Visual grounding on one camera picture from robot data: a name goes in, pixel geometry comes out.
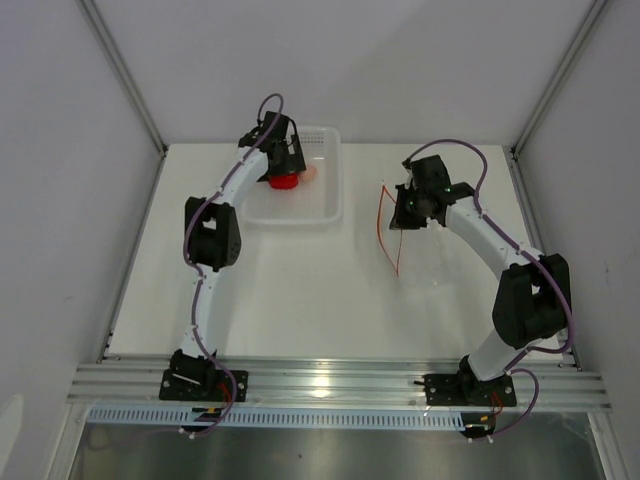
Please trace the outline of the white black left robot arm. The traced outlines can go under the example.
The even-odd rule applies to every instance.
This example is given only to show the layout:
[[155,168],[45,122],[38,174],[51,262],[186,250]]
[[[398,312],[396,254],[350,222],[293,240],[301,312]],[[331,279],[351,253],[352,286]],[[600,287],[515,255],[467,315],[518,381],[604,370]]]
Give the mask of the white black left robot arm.
[[224,372],[213,346],[230,268],[242,247],[238,209],[256,183],[305,170],[295,121],[269,111],[239,140],[234,163],[215,192],[185,202],[183,257],[196,282],[185,338],[163,374],[160,399],[224,402],[238,393],[234,384],[247,379],[240,371]]

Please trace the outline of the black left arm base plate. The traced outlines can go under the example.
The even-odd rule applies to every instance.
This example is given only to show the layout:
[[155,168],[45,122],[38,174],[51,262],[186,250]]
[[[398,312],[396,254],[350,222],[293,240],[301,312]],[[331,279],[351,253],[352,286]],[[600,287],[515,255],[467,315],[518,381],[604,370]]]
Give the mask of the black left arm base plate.
[[229,376],[216,370],[209,379],[194,380],[184,375],[163,372],[158,398],[162,401],[181,402],[229,402],[233,385]]

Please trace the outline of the red bell pepper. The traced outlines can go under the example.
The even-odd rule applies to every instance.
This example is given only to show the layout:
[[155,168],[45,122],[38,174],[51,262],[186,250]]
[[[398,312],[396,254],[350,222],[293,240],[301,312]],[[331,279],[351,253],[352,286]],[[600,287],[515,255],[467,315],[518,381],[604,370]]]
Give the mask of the red bell pepper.
[[295,189],[300,181],[300,177],[297,173],[271,176],[268,179],[268,184],[275,190],[292,190]]

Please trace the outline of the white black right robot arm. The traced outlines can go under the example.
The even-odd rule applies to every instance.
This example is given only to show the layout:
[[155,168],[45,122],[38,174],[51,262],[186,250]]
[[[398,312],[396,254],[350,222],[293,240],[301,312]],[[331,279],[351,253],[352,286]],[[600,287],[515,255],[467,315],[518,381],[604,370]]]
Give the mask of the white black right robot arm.
[[390,229],[418,230],[435,222],[462,239],[498,281],[491,332],[460,360],[456,373],[425,376],[427,402],[486,406],[496,394],[512,406],[509,371],[569,326],[568,263],[512,239],[483,211],[475,188],[452,183],[440,156],[407,159],[403,166],[408,178],[396,187]]

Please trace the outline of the clear zip bag red zipper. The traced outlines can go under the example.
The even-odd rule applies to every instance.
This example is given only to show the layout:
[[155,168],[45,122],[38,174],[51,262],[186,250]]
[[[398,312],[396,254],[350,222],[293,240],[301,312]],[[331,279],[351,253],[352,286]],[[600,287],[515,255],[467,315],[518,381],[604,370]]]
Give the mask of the clear zip bag red zipper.
[[399,195],[380,184],[375,214],[373,264],[369,284],[378,290],[439,290],[475,283],[486,268],[453,233],[429,220],[419,230],[393,230]]

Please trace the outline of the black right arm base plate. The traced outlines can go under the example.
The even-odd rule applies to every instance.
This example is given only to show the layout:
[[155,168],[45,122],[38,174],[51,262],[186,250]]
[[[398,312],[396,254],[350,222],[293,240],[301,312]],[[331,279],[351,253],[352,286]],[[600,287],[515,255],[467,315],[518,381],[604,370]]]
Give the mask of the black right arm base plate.
[[515,407],[517,397],[512,379],[502,375],[488,381],[462,373],[426,374],[415,381],[421,386],[429,406]]

